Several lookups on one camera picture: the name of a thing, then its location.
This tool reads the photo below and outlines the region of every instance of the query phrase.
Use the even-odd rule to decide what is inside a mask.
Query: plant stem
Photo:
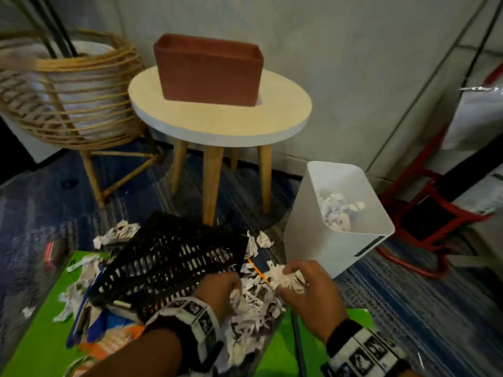
[[[39,15],[40,19],[42,22],[45,24],[47,29],[51,32],[52,36],[54,37],[54,41],[59,47],[59,51],[61,52],[62,56],[65,58],[70,58],[72,55],[70,54],[70,51],[68,50],[66,43],[64,39],[61,37],[61,32],[55,27],[49,18],[47,14],[45,13],[44,7],[40,3],[39,0],[28,0],[31,2],[31,5],[33,6],[34,10],[37,12]]]
[[[65,27],[63,25],[63,22],[61,21],[61,19],[59,18],[58,14],[54,10],[54,7],[49,2],[49,0],[42,0],[42,1],[45,3],[45,6],[46,6],[47,10],[51,14],[51,17],[54,20],[54,22],[56,23],[56,26],[61,31],[61,34],[63,34],[63,37],[64,37],[66,43],[68,44],[68,47],[70,48],[72,56],[73,57],[78,57],[79,54],[77,53],[77,50],[75,50],[75,46],[73,45],[72,40],[70,39],[70,36],[69,36],[68,32],[66,31],[66,29],[65,29]]]
[[[56,52],[52,48],[51,43],[47,39],[47,36],[45,35],[45,32],[40,27],[40,25],[36,22],[36,20],[33,18],[33,16],[30,14],[30,11],[26,8],[26,6],[23,4],[23,2],[21,0],[10,0],[10,1],[28,19],[28,21],[32,25],[33,30],[38,34],[38,36],[42,40],[42,43],[46,47],[47,52],[49,53],[49,55],[51,56],[51,58],[57,59],[58,56],[56,55]]]

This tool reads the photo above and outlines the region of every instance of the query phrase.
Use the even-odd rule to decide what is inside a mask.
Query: hand
[[[348,317],[346,306],[335,282],[315,260],[294,260],[283,269],[284,274],[300,270],[306,284],[304,293],[280,287],[276,293],[302,319],[306,328],[324,344],[333,330]]]
[[[241,280],[237,272],[207,274],[198,284],[192,296],[209,305],[213,309],[218,323],[222,324],[234,313],[230,305],[230,293],[233,290],[239,290],[241,293]]]

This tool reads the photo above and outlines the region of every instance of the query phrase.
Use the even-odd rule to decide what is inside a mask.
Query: orange pencil
[[[250,258],[247,258],[248,260],[248,263],[251,263],[253,265],[253,268],[255,269],[255,271],[260,275],[260,277],[264,280],[264,282],[267,283],[267,285],[269,285],[269,281],[267,280],[267,278],[264,276],[264,274],[262,274],[260,272],[260,270],[257,268],[257,266],[255,266],[255,264],[252,262],[252,260]]]

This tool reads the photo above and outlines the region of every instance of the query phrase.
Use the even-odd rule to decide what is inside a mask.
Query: black plastic basket
[[[207,273],[239,272],[246,235],[154,212],[89,292],[94,306],[146,322],[173,298],[190,296]]]

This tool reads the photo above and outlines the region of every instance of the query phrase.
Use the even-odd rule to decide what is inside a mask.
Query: striped carpet
[[[124,147],[145,151],[141,142]],[[91,250],[92,239],[118,221],[145,222],[156,209],[186,217],[202,210],[202,158],[187,155],[179,191],[169,192],[166,161],[149,167],[115,193],[105,209],[92,197],[79,155],[67,152],[34,173],[17,176],[0,188],[0,363],[12,354],[27,327],[23,307],[40,304],[54,283],[41,264],[48,240],[65,237],[72,249]],[[142,160],[101,157],[96,169],[103,183],[119,179]],[[76,180],[68,187],[69,179]],[[282,232],[299,182],[273,175],[271,215],[261,214],[260,180],[256,170],[224,168],[217,204],[223,220],[252,232],[266,230],[275,240],[269,258],[284,260]],[[386,246],[407,259],[434,267],[423,251],[388,240]],[[337,278],[349,307],[370,310],[377,326],[393,338],[414,369],[431,376],[503,375],[503,315],[496,300],[501,283],[486,269],[455,269],[433,281],[407,272],[371,252]],[[418,359],[420,354],[424,370]]]

